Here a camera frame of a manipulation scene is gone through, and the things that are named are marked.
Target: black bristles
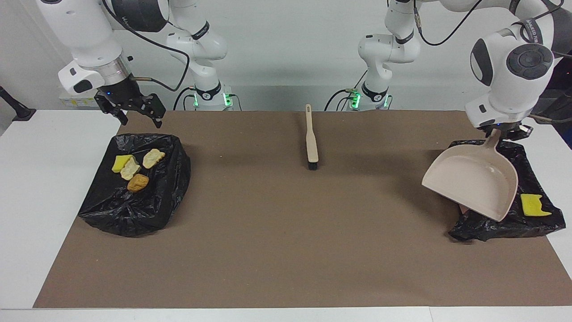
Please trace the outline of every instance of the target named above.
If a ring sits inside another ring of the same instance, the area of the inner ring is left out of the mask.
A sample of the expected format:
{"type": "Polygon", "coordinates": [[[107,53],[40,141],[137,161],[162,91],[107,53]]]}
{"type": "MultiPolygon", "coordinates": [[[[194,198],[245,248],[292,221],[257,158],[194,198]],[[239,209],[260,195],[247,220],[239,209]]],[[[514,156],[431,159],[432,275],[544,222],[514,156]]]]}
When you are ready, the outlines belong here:
{"type": "Polygon", "coordinates": [[[308,169],[311,171],[318,170],[318,162],[308,162],[308,169]]]}

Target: black stand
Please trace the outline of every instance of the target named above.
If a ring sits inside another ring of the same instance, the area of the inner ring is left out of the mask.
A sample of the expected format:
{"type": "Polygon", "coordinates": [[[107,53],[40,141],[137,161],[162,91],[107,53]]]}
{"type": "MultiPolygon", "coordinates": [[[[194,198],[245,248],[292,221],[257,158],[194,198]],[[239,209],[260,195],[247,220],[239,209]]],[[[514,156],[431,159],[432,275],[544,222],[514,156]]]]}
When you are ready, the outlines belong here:
{"type": "Polygon", "coordinates": [[[0,86],[0,97],[4,99],[15,111],[16,117],[12,121],[28,121],[36,112],[33,108],[28,108],[24,104],[13,98],[2,86],[0,86]]]}

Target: brush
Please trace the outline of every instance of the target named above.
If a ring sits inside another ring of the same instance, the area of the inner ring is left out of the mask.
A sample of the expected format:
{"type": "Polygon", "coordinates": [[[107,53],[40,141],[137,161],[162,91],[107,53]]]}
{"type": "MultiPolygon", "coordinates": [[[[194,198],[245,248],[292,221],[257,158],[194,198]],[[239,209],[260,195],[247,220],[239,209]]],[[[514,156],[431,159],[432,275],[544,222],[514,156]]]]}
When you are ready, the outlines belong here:
{"type": "Polygon", "coordinates": [[[306,150],[308,151],[308,169],[318,170],[318,145],[312,124],[312,106],[306,105],[306,150]]]}

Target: brown paper mat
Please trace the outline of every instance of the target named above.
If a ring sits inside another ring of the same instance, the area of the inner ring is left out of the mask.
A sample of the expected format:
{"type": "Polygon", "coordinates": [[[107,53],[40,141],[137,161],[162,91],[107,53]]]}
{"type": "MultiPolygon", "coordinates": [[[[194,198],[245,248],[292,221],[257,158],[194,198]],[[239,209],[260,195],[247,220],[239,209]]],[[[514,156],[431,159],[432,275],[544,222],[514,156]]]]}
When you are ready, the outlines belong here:
{"type": "MultiPolygon", "coordinates": [[[[156,132],[130,113],[126,132],[156,132]]],[[[130,239],[76,219],[37,308],[572,305],[546,238],[456,244],[455,204],[420,183],[463,112],[317,113],[320,170],[289,112],[174,112],[193,162],[166,229],[130,239]]]]}

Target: brush handle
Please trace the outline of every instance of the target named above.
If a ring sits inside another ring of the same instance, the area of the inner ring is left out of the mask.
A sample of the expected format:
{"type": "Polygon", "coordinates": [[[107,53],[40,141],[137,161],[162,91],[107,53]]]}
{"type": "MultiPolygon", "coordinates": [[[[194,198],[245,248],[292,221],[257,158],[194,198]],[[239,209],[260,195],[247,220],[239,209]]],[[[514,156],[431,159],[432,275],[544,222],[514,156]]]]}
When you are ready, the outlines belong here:
{"type": "Polygon", "coordinates": [[[312,106],[306,105],[306,150],[308,151],[308,162],[317,163],[319,161],[318,157],[318,145],[316,143],[316,135],[314,135],[313,124],[312,124],[312,106]]]}
{"type": "Polygon", "coordinates": [[[308,128],[308,132],[313,132],[312,106],[310,104],[306,105],[306,127],[308,128]]]}

